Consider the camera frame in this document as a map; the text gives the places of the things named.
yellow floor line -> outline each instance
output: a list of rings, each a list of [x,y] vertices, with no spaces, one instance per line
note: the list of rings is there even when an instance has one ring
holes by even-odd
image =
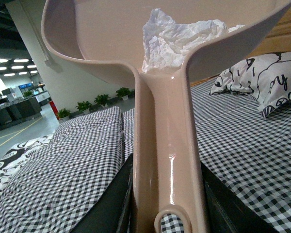
[[[21,131],[19,131],[17,134],[15,134],[14,136],[10,137],[8,140],[6,140],[5,142],[2,142],[0,144],[0,146],[4,145],[5,143],[7,143],[8,141],[10,141],[12,138],[16,137],[17,135],[19,135],[21,132],[23,132],[24,130],[28,129],[30,126],[32,126],[33,124],[37,123],[39,120],[41,120],[43,117],[39,118],[38,120],[36,120],[34,123],[30,124],[29,126],[27,126],[25,129],[22,129]]]
[[[17,133],[17,132],[19,132],[19,131],[21,131],[21,130],[15,131],[15,132],[13,132],[13,133],[9,133],[9,134],[4,135],[4,136],[1,136],[0,139],[3,138],[3,137],[9,136],[9,135],[11,135],[11,134],[15,134],[15,133]]]

black and white patterned fabric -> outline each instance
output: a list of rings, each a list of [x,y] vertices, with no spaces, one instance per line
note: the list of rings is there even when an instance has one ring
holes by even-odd
[[[26,158],[30,158],[38,149],[47,146],[51,138],[52,134],[13,145],[0,159],[0,170],[20,157],[24,157],[24,154]]]
[[[125,161],[134,152],[134,114],[135,109],[123,113]]]
[[[291,101],[291,52],[269,53],[242,60],[223,71],[210,95],[250,93],[263,117]]]
[[[46,147],[52,135],[17,143],[0,159],[0,195],[11,178],[40,149]]]
[[[118,107],[74,118],[55,131],[0,196],[0,232],[69,232],[122,164]]]
[[[201,161],[279,232],[291,233],[291,102],[259,117],[249,96],[191,88]]]
[[[161,220],[163,233],[184,233],[181,219],[177,215],[166,214]]]

floor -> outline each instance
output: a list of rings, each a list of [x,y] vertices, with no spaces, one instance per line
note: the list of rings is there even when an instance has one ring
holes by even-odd
[[[134,108],[135,99],[120,101],[114,105],[119,106],[121,111],[125,112]],[[41,115],[42,117],[0,131],[0,158],[17,143],[49,135],[55,131],[59,123],[49,104],[42,106]]]

handle hole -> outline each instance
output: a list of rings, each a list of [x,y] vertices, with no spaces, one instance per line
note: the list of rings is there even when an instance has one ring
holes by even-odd
[[[175,214],[165,214],[161,218],[162,233],[184,233],[182,220]]]

red object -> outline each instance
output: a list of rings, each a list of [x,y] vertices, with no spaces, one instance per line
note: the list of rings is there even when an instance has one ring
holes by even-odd
[[[50,102],[48,102],[48,103],[50,104],[51,108],[53,109],[53,112],[54,112],[56,118],[59,120],[59,117],[57,116],[57,114],[58,114],[58,110],[57,110],[57,108],[56,108],[56,106],[55,106],[55,104],[54,104],[54,101],[50,101]]]

